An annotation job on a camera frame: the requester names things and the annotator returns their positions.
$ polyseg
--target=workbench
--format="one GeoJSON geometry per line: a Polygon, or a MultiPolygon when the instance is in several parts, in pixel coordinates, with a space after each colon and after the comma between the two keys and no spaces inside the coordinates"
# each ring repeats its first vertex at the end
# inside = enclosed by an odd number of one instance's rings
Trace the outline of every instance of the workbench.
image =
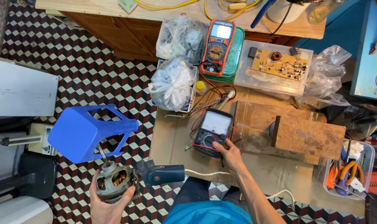
{"type": "MultiPolygon", "coordinates": [[[[143,3],[151,6],[176,6],[186,1],[144,0],[143,3]]],[[[232,19],[236,26],[245,30],[245,39],[267,42],[270,33],[279,26],[265,15],[259,24],[251,29],[253,19],[265,3],[266,1],[262,0],[232,19]]],[[[300,38],[323,38],[325,20],[316,25],[310,24],[307,20],[308,15],[317,6],[317,3],[312,3],[299,18],[283,24],[270,42],[293,46],[300,38]]],[[[115,56],[125,59],[157,61],[155,45],[164,18],[174,18],[185,13],[187,17],[205,23],[210,22],[204,13],[204,0],[166,10],[152,10],[138,5],[130,14],[117,4],[117,0],[37,0],[35,7],[61,11],[113,48],[115,56]]],[[[219,0],[207,0],[206,9],[211,18],[225,19],[233,15],[227,12],[219,0]]]]}
{"type": "MultiPolygon", "coordinates": [[[[214,84],[216,86],[225,85],[218,82],[214,82],[214,84]]],[[[293,103],[292,98],[281,100],[246,87],[235,86],[235,88],[237,90],[235,99],[227,103],[222,109],[232,115],[235,113],[236,101],[238,100],[293,108],[291,105],[293,103]]],[[[185,119],[165,117],[165,114],[165,110],[157,110],[149,159],[153,159],[157,165],[183,164],[185,169],[194,170],[198,173],[229,172],[228,168],[222,168],[220,159],[205,155],[192,148],[185,151],[186,144],[190,139],[191,126],[201,113],[194,113],[185,119]]],[[[364,216],[365,201],[346,199],[327,193],[321,183],[313,180],[313,164],[248,152],[247,150],[242,154],[242,158],[251,175],[266,195],[273,195],[287,189],[297,202],[364,216]]],[[[233,175],[199,176],[191,172],[186,172],[186,174],[238,186],[233,175]]],[[[282,193],[280,197],[290,199],[286,192],[282,193]]]]}

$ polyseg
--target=digital multimeter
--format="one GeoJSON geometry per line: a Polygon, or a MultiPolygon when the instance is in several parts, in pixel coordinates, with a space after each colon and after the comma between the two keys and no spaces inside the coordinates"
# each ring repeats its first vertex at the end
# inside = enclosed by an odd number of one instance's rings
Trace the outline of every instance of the digital multimeter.
{"type": "Polygon", "coordinates": [[[194,149],[210,156],[220,158],[219,152],[215,152],[206,147],[213,148],[212,143],[214,141],[224,145],[232,121],[233,116],[229,113],[213,108],[207,109],[194,140],[194,149]]]}
{"type": "Polygon", "coordinates": [[[234,22],[213,19],[206,34],[206,45],[199,69],[202,74],[221,76],[227,55],[233,42],[236,24],[234,22]]]}

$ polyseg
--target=motor shaft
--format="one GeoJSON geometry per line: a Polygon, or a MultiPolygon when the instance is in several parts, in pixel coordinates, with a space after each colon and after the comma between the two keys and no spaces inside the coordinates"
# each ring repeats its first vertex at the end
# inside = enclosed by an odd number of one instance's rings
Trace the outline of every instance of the motor shaft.
{"type": "Polygon", "coordinates": [[[102,148],[102,146],[100,145],[100,143],[97,144],[96,147],[97,147],[97,150],[99,150],[99,152],[100,152],[100,154],[101,154],[101,156],[102,156],[102,160],[103,160],[104,164],[105,164],[107,167],[111,166],[111,163],[110,163],[110,161],[108,161],[108,159],[106,158],[106,155],[104,154],[103,148],[102,148]]]}

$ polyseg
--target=person's lap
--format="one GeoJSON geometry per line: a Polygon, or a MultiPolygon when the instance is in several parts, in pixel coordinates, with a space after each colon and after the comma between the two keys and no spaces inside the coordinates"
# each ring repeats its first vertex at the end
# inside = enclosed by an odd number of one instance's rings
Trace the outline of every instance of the person's lap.
{"type": "MultiPolygon", "coordinates": [[[[173,200],[172,208],[178,204],[209,201],[209,186],[211,182],[196,177],[188,177],[183,184],[179,193],[173,200]]],[[[231,186],[226,192],[222,201],[227,201],[241,207],[246,212],[249,212],[248,206],[245,201],[240,201],[240,189],[236,186],[231,186]]]]}

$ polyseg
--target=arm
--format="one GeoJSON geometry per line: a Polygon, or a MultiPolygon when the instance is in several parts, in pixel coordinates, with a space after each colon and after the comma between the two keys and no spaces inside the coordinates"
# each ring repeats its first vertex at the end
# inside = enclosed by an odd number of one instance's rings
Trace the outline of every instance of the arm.
{"type": "Polygon", "coordinates": [[[89,188],[90,194],[90,215],[93,224],[119,224],[121,223],[122,212],[125,206],[132,199],[135,187],[131,186],[122,195],[121,199],[114,204],[102,202],[97,195],[96,177],[100,170],[97,170],[92,177],[92,184],[89,188]]]}
{"type": "Polygon", "coordinates": [[[256,184],[241,158],[240,150],[229,140],[224,147],[213,142],[213,147],[222,154],[222,158],[228,164],[231,174],[235,175],[248,202],[249,211],[253,223],[275,224],[285,223],[282,217],[267,201],[265,195],[256,184]]]}

